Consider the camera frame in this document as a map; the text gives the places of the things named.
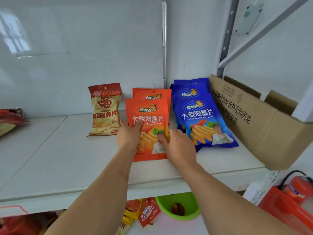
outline snack package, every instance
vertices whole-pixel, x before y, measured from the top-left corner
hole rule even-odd
[[[157,138],[158,133],[163,132],[165,138],[170,140],[166,99],[126,99],[126,114],[130,126],[143,120],[134,162],[167,159],[164,147]]]
[[[15,126],[29,122],[22,117],[22,111],[11,111],[13,109],[0,110],[0,136],[12,130]]]
[[[133,88],[133,99],[137,91],[139,90],[154,90],[152,88]]]
[[[123,216],[122,222],[120,223],[116,235],[125,235],[128,232],[129,228],[131,227],[132,222],[133,222],[132,219],[130,218],[126,219],[125,216]]]
[[[198,84],[198,83],[205,83],[207,86],[207,89],[210,89],[210,82],[209,82],[209,78],[204,77],[204,78],[197,78],[197,79],[191,79],[191,80],[180,80],[180,79],[175,79],[174,80],[174,84],[171,85],[171,89],[173,89],[174,85],[184,85],[184,86],[189,86],[189,85],[193,85],[193,84]],[[186,132],[186,128],[184,126],[182,126],[182,124],[179,122],[179,119],[174,111],[174,115],[175,115],[175,121],[177,123],[177,129],[180,129],[183,133]]]
[[[138,219],[141,204],[142,204],[142,199],[128,200],[126,202],[124,215],[131,219]]]
[[[161,209],[153,198],[143,199],[142,206],[139,213],[139,222],[142,227],[153,225],[153,220],[161,213]]]
[[[117,134],[120,128],[118,106],[122,95],[120,84],[112,83],[88,88],[91,104],[94,107],[92,132],[88,136]]]
[[[189,94],[191,89],[196,94]],[[181,86],[172,91],[172,95],[179,98],[175,103],[175,113],[186,128],[186,134],[193,141],[196,151],[203,147],[239,146],[221,117],[212,95],[206,91],[206,86],[202,84]]]
[[[133,99],[141,100],[155,100],[155,99],[166,99],[168,112],[170,112],[171,107],[171,89],[144,89],[138,90],[133,95]]]

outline person's right hand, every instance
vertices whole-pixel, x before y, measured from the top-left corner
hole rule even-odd
[[[170,163],[179,171],[191,166],[196,161],[196,149],[187,134],[179,129],[170,129],[171,141],[168,143],[163,133],[158,134],[160,144],[163,145]]]

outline hand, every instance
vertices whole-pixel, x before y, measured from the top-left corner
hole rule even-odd
[[[170,163],[179,171],[186,166],[196,164],[196,148],[187,134],[179,129],[170,129],[171,141],[168,143],[163,133],[158,134]]]
[[[122,148],[125,145],[137,148],[140,141],[141,126],[142,120],[139,120],[134,127],[128,126],[127,120],[123,121],[122,126],[117,133],[117,144],[119,148]]]

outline person's left hand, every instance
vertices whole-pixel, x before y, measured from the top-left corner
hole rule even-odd
[[[142,126],[142,120],[139,120],[134,127],[128,126],[128,121],[125,120],[122,123],[117,133],[117,144],[119,148],[128,145],[137,148],[140,141],[140,128]]]

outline green bowl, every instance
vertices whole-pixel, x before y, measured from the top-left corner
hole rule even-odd
[[[169,217],[176,220],[192,220],[200,215],[200,208],[192,192],[156,197],[160,209]],[[174,203],[181,203],[185,208],[185,216],[171,212]]]

